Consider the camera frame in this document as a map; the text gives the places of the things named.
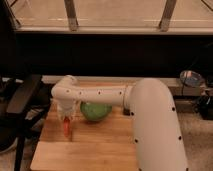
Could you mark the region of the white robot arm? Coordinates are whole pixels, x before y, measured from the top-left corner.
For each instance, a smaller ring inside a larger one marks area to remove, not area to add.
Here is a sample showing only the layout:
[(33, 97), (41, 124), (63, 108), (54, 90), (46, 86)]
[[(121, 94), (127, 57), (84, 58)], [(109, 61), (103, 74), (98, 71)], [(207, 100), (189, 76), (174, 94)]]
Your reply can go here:
[(51, 94), (67, 116), (76, 101), (122, 106), (130, 111), (140, 171), (189, 171), (173, 96), (162, 81), (143, 78), (132, 85), (81, 87), (71, 75)]

